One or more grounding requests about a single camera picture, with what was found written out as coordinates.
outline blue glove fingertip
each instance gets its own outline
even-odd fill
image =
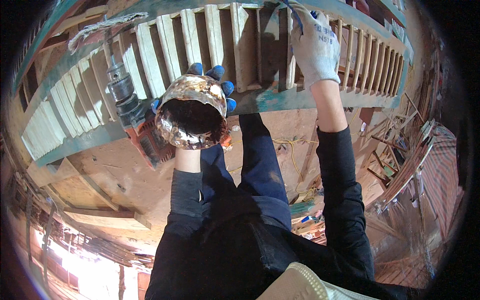
[[[227,98],[227,113],[233,112],[237,107],[237,102],[232,98]]]
[[[204,68],[201,63],[196,62],[193,63],[187,70],[187,74],[192,74],[192,75],[202,75],[204,72]]]
[[[210,76],[217,81],[220,81],[224,73],[225,73],[225,69],[222,66],[217,65],[211,68],[210,70],[208,70],[205,75]]]
[[[233,89],[235,88],[233,86],[233,83],[230,81],[224,81],[221,84],[223,93],[225,94],[225,97],[230,96],[231,93],[233,93]]]

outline worker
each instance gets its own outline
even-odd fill
[[[243,168],[238,187],[225,167],[220,145],[177,149],[171,211],[145,299],[369,299],[364,295],[408,299],[416,295],[415,289],[375,282],[361,186],[355,179],[350,130],[335,72],[340,56],[337,37],[324,14],[310,13],[295,1],[290,5],[303,26],[293,18],[293,54],[318,110],[317,155],[327,245],[291,232],[288,199],[270,133],[258,113],[240,115]],[[202,74],[195,68],[189,72]],[[220,80],[221,73],[206,74]]]

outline wooden board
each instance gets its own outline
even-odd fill
[[[129,230],[150,230],[152,225],[136,212],[116,212],[106,210],[79,209],[65,207],[63,212],[77,222]]]
[[[77,169],[72,166],[67,158],[62,160],[60,167],[55,173],[52,173],[47,166],[39,168],[35,161],[28,166],[27,173],[39,187],[79,175]]]

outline black sleeve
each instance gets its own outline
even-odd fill
[[[355,179],[350,129],[328,133],[317,129],[317,155],[324,186],[327,247],[343,256],[352,267],[374,280],[373,257],[365,233],[361,186]]]

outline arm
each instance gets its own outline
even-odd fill
[[[303,23],[301,33],[293,19],[292,46],[305,75],[305,89],[310,90],[318,110],[317,155],[325,190],[324,217],[327,246],[368,279],[373,277],[373,258],[365,234],[361,186],[355,179],[355,157],[335,73],[338,41],[321,12],[313,18],[295,1],[291,6]]]

